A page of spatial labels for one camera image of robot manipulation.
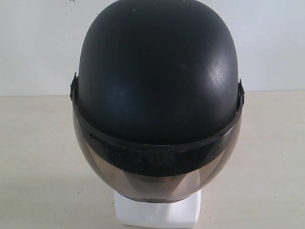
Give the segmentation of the black helmet with tinted visor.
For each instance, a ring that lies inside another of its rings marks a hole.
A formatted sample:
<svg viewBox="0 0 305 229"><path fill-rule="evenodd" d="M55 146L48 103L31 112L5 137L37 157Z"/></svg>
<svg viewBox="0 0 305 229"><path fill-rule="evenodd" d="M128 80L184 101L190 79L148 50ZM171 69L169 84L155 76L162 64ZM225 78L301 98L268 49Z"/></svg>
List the black helmet with tinted visor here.
<svg viewBox="0 0 305 229"><path fill-rule="evenodd" d="M196 0L118 0L93 21L71 83L93 171L131 200L174 203L207 185L236 145L244 90L231 33Z"/></svg>

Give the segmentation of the white mannequin head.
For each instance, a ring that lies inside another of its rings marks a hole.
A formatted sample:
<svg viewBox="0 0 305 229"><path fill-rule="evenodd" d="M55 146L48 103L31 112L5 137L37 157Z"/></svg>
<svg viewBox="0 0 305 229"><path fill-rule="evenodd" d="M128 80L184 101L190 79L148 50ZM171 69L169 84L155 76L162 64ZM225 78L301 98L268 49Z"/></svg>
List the white mannequin head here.
<svg viewBox="0 0 305 229"><path fill-rule="evenodd" d="M134 201L114 192L118 219L144 221L196 221L201 207L201 191L174 203L147 203Z"/></svg>

